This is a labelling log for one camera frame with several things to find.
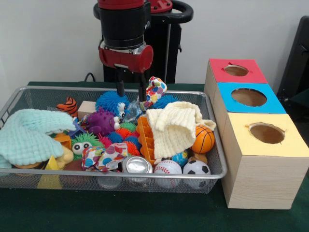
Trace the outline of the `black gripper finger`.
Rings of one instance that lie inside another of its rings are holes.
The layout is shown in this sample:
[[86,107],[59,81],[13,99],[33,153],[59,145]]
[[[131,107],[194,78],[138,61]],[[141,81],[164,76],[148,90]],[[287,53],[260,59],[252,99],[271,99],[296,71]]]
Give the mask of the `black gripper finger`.
[[139,86],[139,101],[146,101],[146,78],[145,73],[140,73],[140,86]]
[[126,70],[125,68],[117,68],[116,69],[116,89],[117,89],[117,94],[120,97],[124,96],[124,81],[123,81],[123,76],[125,74]]

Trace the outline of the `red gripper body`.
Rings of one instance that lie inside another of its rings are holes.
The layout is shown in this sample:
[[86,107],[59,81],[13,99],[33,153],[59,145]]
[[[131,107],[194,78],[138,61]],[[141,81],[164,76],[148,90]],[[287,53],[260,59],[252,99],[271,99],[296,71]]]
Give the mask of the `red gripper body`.
[[117,50],[101,41],[99,47],[101,62],[111,68],[125,68],[133,73],[144,73],[153,62],[154,51],[150,45],[142,44],[135,49]]

